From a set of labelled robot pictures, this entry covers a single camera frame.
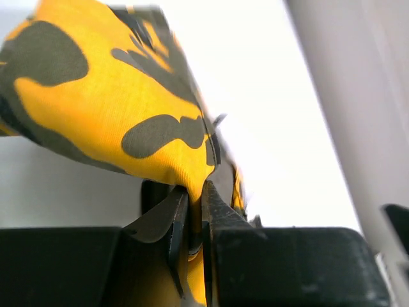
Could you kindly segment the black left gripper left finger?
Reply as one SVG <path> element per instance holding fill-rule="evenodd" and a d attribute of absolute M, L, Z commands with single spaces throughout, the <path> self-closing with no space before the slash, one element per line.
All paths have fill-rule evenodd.
<path fill-rule="evenodd" d="M 1 305 L 179 306 L 188 202 L 175 187 L 124 228 L 1 230 Z"/>

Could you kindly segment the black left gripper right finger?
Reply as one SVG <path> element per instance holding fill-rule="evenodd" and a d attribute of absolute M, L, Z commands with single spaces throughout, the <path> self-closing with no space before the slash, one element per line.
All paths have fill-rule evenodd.
<path fill-rule="evenodd" d="M 390 294 L 360 233 L 343 227 L 255 228 L 203 186 L 208 306 L 389 306 Z"/>

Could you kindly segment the yellow camouflage fabric pouch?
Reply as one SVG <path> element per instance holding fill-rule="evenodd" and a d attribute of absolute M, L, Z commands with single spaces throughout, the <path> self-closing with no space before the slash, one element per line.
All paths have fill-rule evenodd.
<path fill-rule="evenodd" d="M 187 189 L 188 302 L 205 306 L 201 195 L 245 214 L 241 174 L 155 6 L 40 1 L 1 45 L 1 135 L 90 166 Z"/>

